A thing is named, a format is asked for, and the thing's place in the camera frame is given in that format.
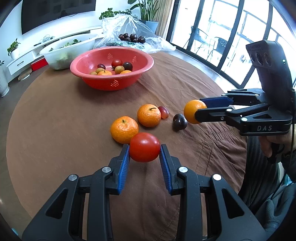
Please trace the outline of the person right hand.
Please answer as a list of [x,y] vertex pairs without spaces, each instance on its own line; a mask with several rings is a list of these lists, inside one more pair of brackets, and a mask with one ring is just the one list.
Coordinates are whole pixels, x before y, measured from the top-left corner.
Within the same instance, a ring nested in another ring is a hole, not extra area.
[[292,132],[280,136],[261,136],[258,137],[260,147],[264,155],[268,158],[273,154],[272,144],[284,145],[284,153],[288,152],[292,145]]

